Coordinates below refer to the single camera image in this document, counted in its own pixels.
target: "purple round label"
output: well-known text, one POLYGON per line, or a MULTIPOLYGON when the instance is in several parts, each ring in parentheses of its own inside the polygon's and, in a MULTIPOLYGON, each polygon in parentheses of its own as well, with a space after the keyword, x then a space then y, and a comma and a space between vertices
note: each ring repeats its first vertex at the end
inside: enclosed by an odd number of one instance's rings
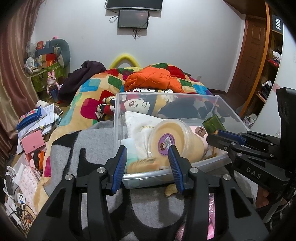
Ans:
POLYGON ((158 141, 158 152, 163 155, 168 155, 168 149, 171 145, 175 144, 175 138, 169 134, 164 134, 158 141))

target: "barcode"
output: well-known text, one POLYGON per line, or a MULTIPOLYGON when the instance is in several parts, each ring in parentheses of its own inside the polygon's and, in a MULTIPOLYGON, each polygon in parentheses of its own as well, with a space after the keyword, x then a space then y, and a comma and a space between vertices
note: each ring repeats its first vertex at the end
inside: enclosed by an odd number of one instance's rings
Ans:
POLYGON ((172 145, 170 137, 165 138, 165 145, 167 146, 167 149, 172 145))

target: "orange down jacket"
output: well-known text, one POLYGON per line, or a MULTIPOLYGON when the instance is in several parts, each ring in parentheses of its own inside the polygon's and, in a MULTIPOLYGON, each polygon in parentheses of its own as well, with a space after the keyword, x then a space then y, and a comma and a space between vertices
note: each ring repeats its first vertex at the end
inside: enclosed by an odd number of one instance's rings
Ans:
POLYGON ((175 77, 171 77, 166 69, 147 67, 139 72, 131 74, 124 84, 124 91, 135 88, 171 89, 174 93, 185 93, 181 83, 175 77))

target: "silver screw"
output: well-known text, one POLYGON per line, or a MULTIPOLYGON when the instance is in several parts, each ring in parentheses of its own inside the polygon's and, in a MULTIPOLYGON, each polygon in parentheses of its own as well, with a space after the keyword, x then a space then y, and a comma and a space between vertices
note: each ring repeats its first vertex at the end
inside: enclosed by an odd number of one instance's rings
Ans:
POLYGON ((223 178, 224 180, 229 181, 231 179, 231 176, 229 176, 228 174, 224 174, 223 178))
POLYGON ((106 171, 106 168, 104 167, 99 167, 97 170, 96 170, 98 173, 103 173, 106 171))
POLYGON ((65 179, 67 181, 70 181, 72 178, 73 178, 73 175, 72 174, 68 174, 68 175, 65 176, 65 179))
POLYGON ((192 173, 198 173, 198 168, 196 168, 196 167, 192 167, 192 168, 190 168, 190 171, 191 171, 192 173))

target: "baseboard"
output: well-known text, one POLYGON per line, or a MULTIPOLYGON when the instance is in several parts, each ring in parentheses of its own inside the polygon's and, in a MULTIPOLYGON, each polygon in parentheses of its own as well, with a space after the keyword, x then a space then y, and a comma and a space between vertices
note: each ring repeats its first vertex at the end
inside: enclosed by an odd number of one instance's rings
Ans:
POLYGON ((221 91, 221 90, 215 90, 215 89, 208 89, 211 93, 215 93, 215 94, 224 94, 226 95, 227 92, 225 91, 221 91))

